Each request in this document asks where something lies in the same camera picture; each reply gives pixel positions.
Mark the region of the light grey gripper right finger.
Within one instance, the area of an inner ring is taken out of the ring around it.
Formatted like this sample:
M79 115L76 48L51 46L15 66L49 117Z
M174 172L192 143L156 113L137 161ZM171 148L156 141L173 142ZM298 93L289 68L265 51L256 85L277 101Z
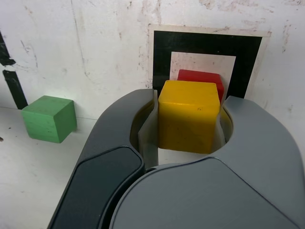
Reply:
M122 196L112 229L302 229L305 173L288 130L256 103L224 103L228 142L156 169Z

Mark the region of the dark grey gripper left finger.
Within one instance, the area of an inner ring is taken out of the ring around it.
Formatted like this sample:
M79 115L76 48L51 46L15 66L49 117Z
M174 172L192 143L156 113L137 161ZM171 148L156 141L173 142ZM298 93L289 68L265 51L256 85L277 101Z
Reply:
M106 229L124 192L145 174L140 133L156 91L135 90L97 119L49 222L51 229Z

